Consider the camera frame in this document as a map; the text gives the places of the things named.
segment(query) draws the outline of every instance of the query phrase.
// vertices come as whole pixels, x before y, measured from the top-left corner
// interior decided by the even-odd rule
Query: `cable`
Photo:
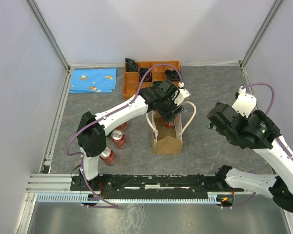
[[[93,190],[92,190],[92,188],[90,187],[90,185],[89,185],[89,183],[88,183],[88,180],[87,180],[87,178],[86,178],[86,176],[84,175],[84,170],[83,170],[83,168],[84,168],[84,161],[83,161],[83,155],[82,155],[82,159],[81,159],[81,173],[82,173],[82,175],[83,175],[83,178],[84,178],[84,182],[85,182],[85,184],[86,184],[86,186],[87,186],[87,188],[93,193],[93,195],[95,196],[95,198],[97,198],[98,200],[101,200],[101,201],[103,201],[103,202],[105,202],[106,204],[108,204],[109,206],[85,206],[85,205],[83,205],[83,206],[85,206],[85,207],[87,207],[87,208],[117,208],[118,207],[118,205],[116,205],[116,204],[113,204],[113,203],[111,203],[111,202],[109,202],[109,201],[106,201],[106,200],[104,200],[104,198],[102,198],[102,197],[100,197],[99,195],[97,195]]]
[[[79,168],[80,166],[81,166],[81,164],[78,165],[77,167],[75,167],[75,168],[72,170],[72,172],[70,173],[70,177],[72,178],[72,180],[73,180],[74,182],[76,182],[76,181],[75,181],[75,179],[72,177],[72,174],[73,174],[74,170],[76,170],[76,169]]]
[[[158,130],[153,126],[153,124],[150,121],[150,118],[148,117],[148,113],[146,113],[146,120],[148,124],[150,125],[151,129],[155,132],[155,134],[158,136]]]
[[[225,208],[225,209],[233,209],[233,208],[238,208],[238,207],[241,207],[243,205],[246,205],[246,204],[250,203],[255,198],[255,195],[256,195],[256,193],[254,192],[252,194],[252,196],[247,201],[245,201],[245,202],[243,202],[243,203],[241,203],[239,205],[236,205],[236,206],[230,206],[230,207],[222,206],[221,209],[222,208]]]
[[[283,144],[283,142],[281,141],[281,139],[277,137],[276,140],[277,140],[278,144],[281,146],[281,148],[283,149],[283,151],[284,151],[284,152],[288,155],[288,157],[289,157],[290,159],[292,159],[292,161],[293,161],[293,155],[292,155],[291,152],[288,150],[288,148]]]
[[[98,185],[100,186],[100,194],[101,194],[101,196],[102,196],[102,189],[104,189],[104,193],[105,193],[105,194],[104,194],[103,199],[105,199],[106,196],[107,196],[106,188],[103,186],[102,182],[100,182]]]
[[[244,86],[242,86],[242,89],[246,89],[248,87],[252,87],[252,86],[256,86],[256,85],[265,85],[265,86],[269,87],[270,90],[271,90],[271,92],[272,92],[272,99],[270,101],[270,104],[269,104],[268,109],[265,112],[265,114],[268,114],[269,111],[270,111],[270,109],[272,108],[273,103],[274,103],[274,88],[270,84],[268,84],[268,83],[259,82],[259,83],[253,83],[253,84],[244,85]]]
[[[181,135],[181,136],[182,136],[182,134],[184,133],[185,129],[186,129],[186,128],[189,126],[189,124],[192,122],[192,120],[194,119],[194,116],[195,116],[195,114],[196,114],[196,106],[195,106],[192,102],[190,102],[190,101],[184,101],[183,103],[184,103],[184,104],[190,104],[191,106],[193,106],[193,114],[192,114],[191,118],[189,119],[189,121],[186,123],[185,127],[182,128],[181,132],[179,133],[179,135]]]

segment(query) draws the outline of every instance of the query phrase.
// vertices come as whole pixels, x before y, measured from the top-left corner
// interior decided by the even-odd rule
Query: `white rope handle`
[[[190,102],[190,101],[184,101],[183,104],[190,104],[191,106],[193,106],[193,114],[192,114],[191,118],[189,119],[189,121],[186,123],[185,127],[181,130],[181,132],[179,133],[179,135],[182,135],[184,133],[185,129],[192,122],[192,120],[194,119],[194,116],[196,114],[196,106],[192,102]]]
[[[148,122],[148,124],[150,125],[150,127],[152,128],[152,130],[155,132],[155,134],[158,136],[158,130],[153,126],[153,124],[151,123],[149,117],[148,117],[148,113],[146,113],[146,120]]]
[[[192,122],[192,120],[194,119],[194,116],[196,114],[196,106],[192,102],[190,102],[190,101],[184,101],[183,104],[190,104],[191,106],[193,106],[193,114],[192,114],[191,118],[189,119],[189,121],[186,123],[185,127],[181,130],[181,132],[179,133],[179,135],[182,135],[184,133],[185,129]],[[146,114],[146,120],[147,120],[148,124],[150,125],[151,129],[156,133],[156,135],[158,135],[158,130],[151,123],[150,118],[148,117],[148,113]]]

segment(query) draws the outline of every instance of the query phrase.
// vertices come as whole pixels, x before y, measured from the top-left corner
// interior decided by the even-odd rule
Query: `white wall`
[[[242,59],[274,0],[36,0],[71,65]]]
[[[293,0],[286,0],[246,67],[251,82],[268,82],[276,98],[269,114],[293,149]],[[266,109],[269,88],[256,87],[260,107]]]
[[[0,234],[11,234],[37,173],[64,69],[23,0],[0,1]]]

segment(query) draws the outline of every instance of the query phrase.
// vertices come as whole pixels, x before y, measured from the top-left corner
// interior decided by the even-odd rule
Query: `gray floor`
[[[230,145],[223,136],[207,129],[208,112],[220,101],[233,104],[234,94],[245,84],[238,66],[182,67],[186,88],[191,92],[189,100],[198,111],[195,119],[183,135],[183,148],[178,155],[153,155],[151,129],[145,116],[128,122],[125,132],[127,146],[118,150],[113,142],[107,142],[117,155],[113,166],[100,161],[100,173],[108,174],[213,174],[222,165],[230,165],[246,172],[271,174],[268,163],[251,150],[241,150]],[[80,164],[78,156],[65,154],[66,146],[77,130],[83,113],[93,114],[108,110],[122,103],[124,69],[117,69],[116,90],[112,93],[69,94],[53,155],[51,173],[68,174]],[[192,115],[192,107],[185,106],[181,113],[183,124]],[[75,142],[71,152],[78,151]]]
[[[249,195],[235,195],[237,203]],[[284,212],[257,196],[243,208],[204,204],[119,204],[87,209],[76,203],[37,202],[28,234],[289,234]]]

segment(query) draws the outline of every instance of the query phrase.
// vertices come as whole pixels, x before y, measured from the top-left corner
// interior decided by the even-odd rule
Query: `metal frame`
[[[50,42],[52,48],[54,49],[56,55],[58,56],[58,58],[60,59],[63,67],[66,70],[69,70],[69,65],[64,57],[64,55],[62,54],[59,45],[57,44],[57,41],[55,40],[51,30],[49,29],[48,25],[46,24],[42,13],[39,10],[38,5],[36,4],[35,0],[25,0],[30,8],[30,10],[32,11],[32,13],[34,14],[37,22],[40,25],[40,28],[42,29],[43,33],[45,34],[46,38],[48,39],[48,41]]]
[[[71,72],[67,72],[65,75],[65,81],[63,84],[63,88],[61,91],[61,96],[59,100],[59,104],[56,110],[55,118],[53,121],[53,125],[51,128],[51,133],[48,139],[48,143],[46,146],[45,153],[42,157],[42,161],[40,163],[39,167],[39,173],[43,171],[44,166],[48,166],[48,173],[50,172],[51,169],[51,162],[52,162],[52,157],[55,149],[55,144],[58,138],[59,130],[60,130],[60,125],[63,117],[63,112],[65,109],[66,101],[67,101],[67,96],[69,93],[70,89],[70,82],[71,82],[72,74]]]
[[[278,12],[282,2],[283,2],[283,0],[276,0],[274,2],[274,4],[272,5],[269,13],[267,14],[267,16],[266,16],[264,22],[262,23],[262,25],[260,26],[255,38],[253,39],[250,47],[248,48],[247,52],[245,53],[244,58],[242,59],[242,61],[240,63],[241,68],[245,68],[246,65],[248,64],[248,62],[250,61],[252,55],[254,54],[256,48],[258,47],[258,45],[259,45],[261,39],[263,38],[265,32],[269,28],[274,16]]]
[[[74,69],[87,69],[89,67],[70,67],[69,64],[67,63],[64,55],[62,54],[59,45],[57,44],[51,30],[48,28],[42,13],[40,12],[38,5],[36,4],[35,0],[25,0],[32,11],[33,15],[35,16],[37,22],[39,23],[42,31],[44,32],[46,38],[50,42],[50,45],[54,49],[56,55],[60,59],[63,67],[67,70],[66,75],[65,75],[65,81],[63,84],[63,89],[61,92],[60,100],[59,100],[59,105],[56,110],[54,122],[52,125],[50,137],[46,146],[45,153],[42,157],[41,165],[39,168],[39,173],[43,171],[44,166],[49,167],[50,171],[50,166],[52,162],[52,157],[54,153],[54,148],[56,144],[56,139],[58,137],[59,129],[60,129],[60,124],[67,100],[67,96],[69,93],[69,84],[72,76],[72,72]],[[260,29],[258,30],[255,38],[253,39],[250,47],[248,48],[243,60],[240,62],[240,67],[243,73],[243,76],[246,80],[246,83],[250,83],[248,75],[245,71],[245,67],[247,63],[250,61],[252,55],[254,54],[256,48],[258,47],[261,39],[264,36],[264,33],[267,31],[269,25],[271,24],[274,16],[276,15],[278,9],[280,8],[283,0],[276,0],[273,6],[271,7],[268,15],[266,16],[264,22],[262,23]],[[21,206],[21,211],[20,215],[18,218],[18,221],[16,223],[16,227],[14,230],[14,234],[25,234],[28,232],[29,226],[30,226],[30,221],[31,217],[33,214],[33,210],[37,201],[37,198],[39,194],[58,194],[61,193],[62,195],[68,195],[68,196],[76,196],[76,195],[82,195],[84,196],[85,194],[89,194],[90,192],[80,192],[80,191],[70,191],[70,183],[71,183],[71,177],[70,175],[51,175],[51,174],[32,174],[28,186],[26,189],[26,194],[25,198],[23,201],[23,204]],[[209,193],[212,197],[221,195],[221,194],[228,194],[228,193]],[[289,228],[291,230],[291,233],[293,234],[293,214],[285,211],[285,217],[288,222]]]

